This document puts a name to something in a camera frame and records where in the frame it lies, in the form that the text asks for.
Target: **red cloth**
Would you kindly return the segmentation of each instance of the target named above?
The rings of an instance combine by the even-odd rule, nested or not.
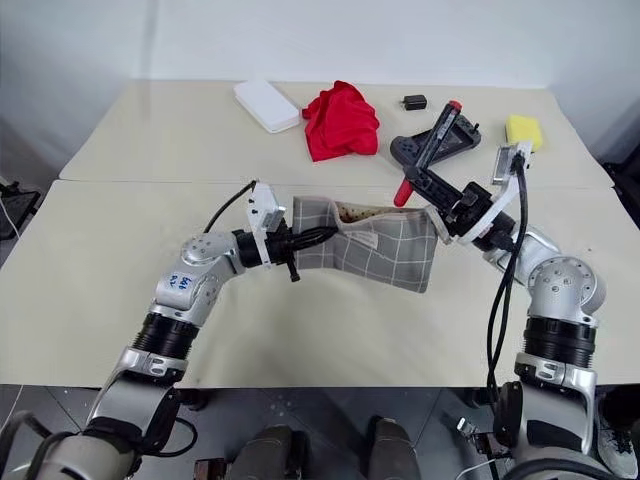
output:
[[[336,81],[331,90],[302,110],[309,120],[304,129],[314,162],[351,152],[373,155],[378,151],[376,111],[353,85]]]

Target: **cable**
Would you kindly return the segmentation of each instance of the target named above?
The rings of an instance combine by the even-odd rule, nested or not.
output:
[[[38,477],[38,473],[42,468],[42,464],[44,463],[44,459],[47,457],[49,449],[60,440],[63,440],[67,437],[72,437],[74,435],[75,433],[71,432],[58,432],[45,438],[36,450],[36,454],[31,460],[31,464],[29,465],[29,469],[27,470],[27,474],[25,475],[24,480],[36,480],[36,478]]]
[[[20,395],[22,395],[22,390],[24,390],[24,385],[20,385],[20,389],[18,390],[16,399],[13,401],[13,405],[11,405],[11,409],[9,410],[9,415],[7,415],[7,418],[5,418],[4,423],[2,424],[2,428],[0,428],[0,431],[4,430],[5,425],[11,418],[11,415],[13,415],[13,411],[16,409],[16,405],[18,405],[18,400],[20,399]]]
[[[490,463],[493,463],[495,461],[496,461],[496,459],[492,458],[491,460],[487,460],[486,462],[479,463],[478,465],[474,465],[473,467],[465,468],[463,471],[461,471],[458,474],[458,476],[456,477],[456,480],[460,480],[463,476],[465,476],[467,473],[475,470],[476,468],[484,467],[485,465],[489,465]]]
[[[595,480],[619,480],[615,475],[611,475],[598,468],[585,465],[584,463],[574,462],[572,460],[556,460],[551,458],[543,458],[540,460],[531,460],[530,462],[521,463],[517,467],[512,468],[502,477],[502,480],[521,480],[538,472],[556,470],[560,472],[571,472],[585,475]]]
[[[182,425],[187,427],[189,430],[191,430],[191,434],[193,436],[192,436],[191,441],[189,442],[189,444],[186,447],[181,448],[180,450],[176,450],[174,452],[158,452],[158,453],[152,453],[152,454],[150,454],[150,456],[152,456],[152,457],[160,457],[160,458],[179,457],[183,453],[187,453],[189,450],[191,450],[193,448],[193,446],[198,441],[198,430],[196,429],[196,426],[193,423],[185,420],[184,418],[180,418],[180,417],[176,418],[176,423],[181,423]]]
[[[13,231],[16,232],[16,237],[18,237],[18,240],[20,240],[20,232],[18,231],[16,224],[13,223],[13,220],[11,220],[11,217],[9,216],[9,213],[7,212],[7,209],[4,206],[4,203],[2,203],[2,198],[0,197],[0,207],[2,207],[2,211],[4,212],[4,216],[7,217],[7,220],[9,221],[9,225],[11,225],[11,228],[13,228]]]
[[[2,478],[7,466],[9,453],[11,453],[11,447],[13,446],[13,439],[23,423],[42,438],[51,436],[51,431],[36,420],[36,417],[31,412],[22,410],[16,412],[12,417],[9,417],[4,427],[2,427],[2,431],[0,431],[0,478]]]
[[[211,227],[213,227],[213,224],[215,223],[215,221],[218,219],[218,217],[220,215],[222,215],[222,213],[229,208],[229,205],[231,205],[233,202],[235,202],[238,198],[240,198],[242,195],[245,194],[245,192],[249,191],[249,190],[253,190],[253,188],[256,186],[256,183],[258,183],[257,180],[251,180],[249,183],[247,183],[242,190],[240,190],[238,193],[236,193],[233,197],[231,197],[229,200],[226,201],[226,203],[224,205],[222,205],[218,211],[213,215],[213,217],[211,217],[211,220],[209,220],[209,223],[207,224],[207,226],[204,229],[204,233],[209,233],[209,231],[211,230]]]
[[[502,281],[496,292],[496,296],[491,307],[491,314],[489,316],[489,323],[487,325],[487,362],[489,365],[489,372],[487,373],[487,390],[489,392],[489,398],[491,400],[491,407],[494,408],[495,403],[498,401],[499,391],[498,385],[495,379],[495,369],[500,359],[500,353],[502,351],[502,345],[504,344],[504,338],[507,332],[507,323],[509,319],[509,306],[511,303],[511,288],[513,286],[513,280],[515,276],[516,263],[524,237],[527,231],[527,224],[529,221],[529,204],[527,197],[527,182],[524,174],[524,157],[517,154],[514,157],[514,170],[518,177],[518,189],[520,197],[520,226],[518,228],[518,237],[515,242],[509,263],[502,276]],[[504,296],[502,302],[502,318],[500,322],[500,331],[498,333],[498,340],[496,342],[495,352],[492,352],[493,347],[493,327],[495,318],[498,312],[500,301]]]

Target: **table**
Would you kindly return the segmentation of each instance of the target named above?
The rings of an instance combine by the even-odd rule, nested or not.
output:
[[[140,329],[155,283],[181,243],[238,187],[56,181],[0,271],[0,383],[100,385]],[[385,205],[395,184],[275,191],[287,206],[301,194]],[[599,382],[637,382],[640,232],[608,188],[532,187],[529,201],[531,223],[608,284],[597,313]],[[511,207],[515,215],[517,204]],[[243,210],[231,207],[217,228],[246,228]],[[282,266],[229,282],[194,343],[182,385],[484,384],[485,329],[499,273],[476,249],[439,244],[423,295],[344,272],[301,277],[291,284]],[[527,305],[516,288],[499,381],[513,378]]]
[[[463,113],[480,123],[474,150],[434,166],[457,188],[470,180],[488,186],[497,146],[505,142],[507,115],[540,121],[545,146],[528,172],[532,187],[610,187],[546,90],[486,87],[358,85],[381,122],[379,153],[312,163],[303,125],[267,133],[235,101],[234,82],[138,81],[118,101],[60,174],[82,181],[235,183],[260,178],[273,185],[397,186],[401,170],[389,153],[397,135],[431,128],[445,103],[456,98]],[[298,106],[329,84],[278,83]],[[406,112],[404,95],[424,93],[429,106]]]

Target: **red handle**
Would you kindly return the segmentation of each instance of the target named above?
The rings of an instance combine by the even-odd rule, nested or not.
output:
[[[398,192],[396,193],[396,196],[393,199],[393,204],[396,207],[404,207],[405,203],[407,203],[407,200],[409,200],[409,197],[411,196],[412,192],[413,192],[413,188],[411,188],[411,184],[409,183],[409,180],[405,178],[402,181],[402,185],[400,185],[400,188],[398,189]]]

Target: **gray checkered fabric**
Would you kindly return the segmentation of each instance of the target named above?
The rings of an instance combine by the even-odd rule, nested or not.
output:
[[[297,252],[299,269],[335,268],[414,292],[427,289],[438,236],[424,209],[295,197],[294,233],[319,226],[339,231],[322,245]]]

